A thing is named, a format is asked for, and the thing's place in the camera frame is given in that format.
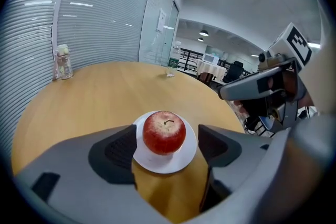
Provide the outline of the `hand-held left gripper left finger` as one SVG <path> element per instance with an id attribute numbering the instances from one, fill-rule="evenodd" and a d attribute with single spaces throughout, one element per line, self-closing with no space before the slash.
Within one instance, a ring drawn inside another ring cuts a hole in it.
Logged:
<path id="1" fill-rule="evenodd" d="M 127 125 L 59 142 L 21 169 L 15 184 L 47 220 L 157 220 L 131 170 L 136 132 Z"/>

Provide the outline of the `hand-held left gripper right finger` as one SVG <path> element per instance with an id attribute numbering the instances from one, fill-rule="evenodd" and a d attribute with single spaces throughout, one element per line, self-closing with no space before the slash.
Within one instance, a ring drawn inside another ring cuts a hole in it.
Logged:
<path id="1" fill-rule="evenodd" d="M 200 125 L 207 166 L 200 222 L 281 222 L 314 194 L 326 171 L 326 133 L 298 124 L 274 137 Z"/>

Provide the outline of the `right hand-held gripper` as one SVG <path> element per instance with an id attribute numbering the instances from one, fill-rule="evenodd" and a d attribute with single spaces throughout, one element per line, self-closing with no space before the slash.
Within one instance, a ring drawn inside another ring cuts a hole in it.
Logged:
<path id="1" fill-rule="evenodd" d="M 217 92 L 222 100 L 241 100 L 250 116 L 261 116 L 267 129 L 287 129 L 301 119 L 299 102 L 307 89 L 299 72 L 312 56 L 312 50 L 291 23 L 273 44 L 259 55 L 259 72 L 227 83 Z"/>

